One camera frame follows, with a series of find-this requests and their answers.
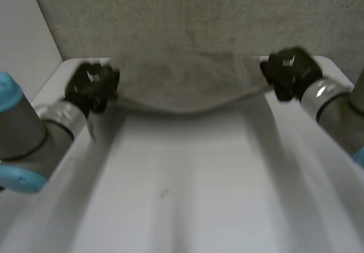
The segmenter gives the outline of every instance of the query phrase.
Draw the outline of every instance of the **gray wall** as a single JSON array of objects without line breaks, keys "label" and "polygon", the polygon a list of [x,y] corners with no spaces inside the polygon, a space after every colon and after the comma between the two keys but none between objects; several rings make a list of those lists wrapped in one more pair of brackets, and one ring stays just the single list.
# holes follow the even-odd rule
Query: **gray wall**
[{"label": "gray wall", "polygon": [[141,42],[268,55],[302,45],[354,81],[364,68],[364,0],[38,0],[64,59]]}]

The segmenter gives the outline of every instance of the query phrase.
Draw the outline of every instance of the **white table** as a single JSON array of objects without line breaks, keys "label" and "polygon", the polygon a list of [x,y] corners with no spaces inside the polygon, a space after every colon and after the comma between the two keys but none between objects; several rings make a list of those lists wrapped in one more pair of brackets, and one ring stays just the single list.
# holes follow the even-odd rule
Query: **white table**
[{"label": "white table", "polygon": [[[61,96],[81,61],[33,105]],[[267,93],[203,118],[104,125],[97,144],[81,133],[40,194],[4,192],[1,253],[364,252],[363,171],[297,102]]]}]

